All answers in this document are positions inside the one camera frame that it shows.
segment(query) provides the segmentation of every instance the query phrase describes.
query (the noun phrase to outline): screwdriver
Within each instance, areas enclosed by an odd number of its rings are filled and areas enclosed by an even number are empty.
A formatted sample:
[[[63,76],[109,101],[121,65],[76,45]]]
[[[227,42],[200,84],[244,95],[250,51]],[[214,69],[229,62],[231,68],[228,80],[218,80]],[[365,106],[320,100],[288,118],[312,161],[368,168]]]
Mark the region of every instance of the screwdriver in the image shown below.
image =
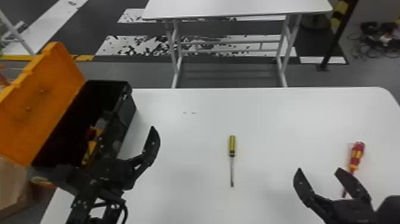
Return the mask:
[[[233,188],[233,158],[235,157],[235,142],[236,137],[234,135],[229,136],[229,157],[230,157],[230,187]]]
[[[349,164],[349,173],[354,175],[354,172],[358,170],[358,165],[361,161],[361,157],[364,155],[365,144],[363,142],[355,142],[351,148],[351,159]],[[346,189],[343,190],[342,198],[346,197]]]

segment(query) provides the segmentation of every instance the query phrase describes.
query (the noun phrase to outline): screwdriver handle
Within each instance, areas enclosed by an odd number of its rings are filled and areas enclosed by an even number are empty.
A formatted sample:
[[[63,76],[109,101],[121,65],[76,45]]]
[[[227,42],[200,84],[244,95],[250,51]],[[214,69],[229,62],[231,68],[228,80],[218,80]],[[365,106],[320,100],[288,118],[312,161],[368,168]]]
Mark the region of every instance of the screwdriver handle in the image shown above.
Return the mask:
[[[236,137],[234,135],[229,136],[229,157],[235,157],[236,151]]]

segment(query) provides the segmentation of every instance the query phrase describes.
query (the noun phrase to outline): white metal frame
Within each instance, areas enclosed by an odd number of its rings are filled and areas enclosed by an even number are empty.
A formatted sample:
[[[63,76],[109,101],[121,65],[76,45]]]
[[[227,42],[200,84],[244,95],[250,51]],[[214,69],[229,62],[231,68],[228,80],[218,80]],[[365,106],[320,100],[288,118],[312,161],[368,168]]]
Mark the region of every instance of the white metal frame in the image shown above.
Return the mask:
[[[167,39],[168,39],[168,44],[170,46],[170,52],[171,52],[171,60],[173,64],[173,69],[174,69],[174,77],[172,81],[171,88],[174,89],[177,86],[177,82],[180,76],[180,71],[181,71],[181,66],[182,66],[182,61],[183,61],[183,54],[184,53],[210,53],[210,52],[233,52],[233,51],[238,51],[237,49],[199,49],[198,45],[201,44],[212,44],[212,45],[218,45],[221,43],[226,43],[226,44],[234,44],[234,43],[259,43],[260,47],[258,49],[247,49],[246,52],[276,52],[276,64],[278,68],[278,75],[280,78],[281,85],[283,87],[287,87],[288,83],[286,81],[286,76],[285,76],[285,71],[288,66],[288,62],[290,59],[290,52],[292,51],[293,45],[295,43],[296,37],[297,37],[297,32],[299,30],[299,25],[301,21],[301,15],[294,15],[295,18],[295,24],[293,26],[292,31],[290,31],[289,28],[289,22],[290,22],[290,15],[287,15],[285,18],[285,21],[283,22],[283,28],[282,28],[282,34],[280,36],[279,41],[267,41],[267,40],[252,40],[252,41],[193,41],[193,42],[181,42],[180,41],[180,36],[179,36],[179,30],[178,30],[178,22],[179,20],[174,19],[171,21],[165,21],[165,27],[166,27],[166,32],[167,32]],[[280,58],[280,52],[282,51],[282,45],[283,45],[283,40],[287,40],[287,49],[285,52],[285,57],[283,59],[283,62]],[[177,45],[177,54],[174,49],[174,45]],[[263,49],[263,44],[264,43],[279,43],[277,49]],[[182,50],[182,45],[194,45],[195,50]]]
[[[20,42],[24,46],[25,50],[30,55],[35,55],[35,52],[33,52],[32,48],[22,38],[21,34],[19,34],[19,32],[17,31],[17,28],[15,28],[15,26],[13,26],[13,24],[8,20],[8,18],[5,16],[5,14],[1,10],[0,10],[0,20],[7,26],[8,30],[18,40],[18,42]]]

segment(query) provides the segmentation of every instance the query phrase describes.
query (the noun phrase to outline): screwdriver shaft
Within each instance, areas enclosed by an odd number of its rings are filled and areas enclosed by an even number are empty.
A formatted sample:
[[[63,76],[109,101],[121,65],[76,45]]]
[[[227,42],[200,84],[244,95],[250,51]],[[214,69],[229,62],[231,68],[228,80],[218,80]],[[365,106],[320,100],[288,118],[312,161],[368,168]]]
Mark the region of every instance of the screwdriver shaft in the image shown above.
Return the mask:
[[[230,187],[233,188],[233,158],[230,158]]]

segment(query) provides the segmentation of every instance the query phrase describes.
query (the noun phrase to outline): table leg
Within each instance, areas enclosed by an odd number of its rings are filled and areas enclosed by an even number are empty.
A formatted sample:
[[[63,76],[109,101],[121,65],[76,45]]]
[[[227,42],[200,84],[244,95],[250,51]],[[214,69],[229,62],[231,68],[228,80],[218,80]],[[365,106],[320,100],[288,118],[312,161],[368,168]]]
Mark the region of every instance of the table leg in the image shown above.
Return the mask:
[[[7,26],[8,30],[14,35],[15,38],[24,46],[25,50],[30,55],[35,55],[32,48],[26,43],[26,41],[22,38],[21,34],[14,28],[14,25],[7,19],[5,14],[0,10],[0,20]]]
[[[168,45],[170,46],[172,66],[174,68],[174,77],[172,80],[171,89],[175,89],[178,78],[179,78],[179,69],[177,66],[175,49],[174,49],[175,40],[173,39],[174,38],[173,37],[173,29],[171,28],[171,24],[167,21],[165,21],[165,31],[167,33]]]
[[[175,30],[175,40],[176,40],[176,45],[178,47],[178,62],[177,62],[177,67],[178,71],[180,72],[180,68],[182,65],[182,60],[183,60],[183,54],[182,54],[182,45],[180,44],[180,35],[179,35],[179,29],[178,29],[178,20],[173,20],[174,24],[174,30]]]
[[[288,83],[286,81],[285,71],[286,71],[286,67],[288,66],[288,63],[289,63],[290,52],[292,51],[293,45],[295,44],[297,33],[298,33],[299,27],[300,27],[301,15],[296,15],[295,17],[296,17],[296,22],[293,27],[292,33],[290,33],[290,29],[288,28],[290,17],[288,15],[286,16],[286,20],[283,23],[284,26],[282,28],[282,35],[280,38],[279,47],[278,47],[278,51],[277,51],[277,55],[276,55],[279,78],[281,80],[283,87],[288,86]],[[282,62],[280,59],[280,51],[282,49],[283,39],[285,37],[287,39],[287,49],[286,49],[285,57]]]

